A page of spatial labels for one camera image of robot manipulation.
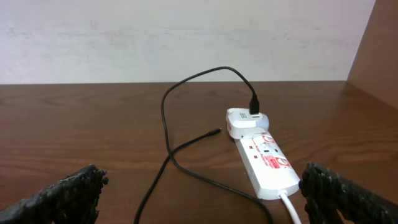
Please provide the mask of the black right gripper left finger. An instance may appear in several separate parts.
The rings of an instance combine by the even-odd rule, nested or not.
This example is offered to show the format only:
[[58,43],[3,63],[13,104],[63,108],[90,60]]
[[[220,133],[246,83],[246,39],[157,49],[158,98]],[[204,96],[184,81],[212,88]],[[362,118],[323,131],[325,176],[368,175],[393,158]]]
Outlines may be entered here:
[[1,210],[1,223],[94,224],[106,174],[90,164]]

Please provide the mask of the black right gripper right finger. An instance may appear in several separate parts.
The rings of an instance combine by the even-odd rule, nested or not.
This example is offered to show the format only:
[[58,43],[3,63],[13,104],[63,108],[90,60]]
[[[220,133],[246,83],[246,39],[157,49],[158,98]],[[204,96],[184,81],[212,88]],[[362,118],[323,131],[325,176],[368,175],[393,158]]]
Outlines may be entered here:
[[319,164],[307,164],[299,188],[311,224],[397,224],[397,204]]

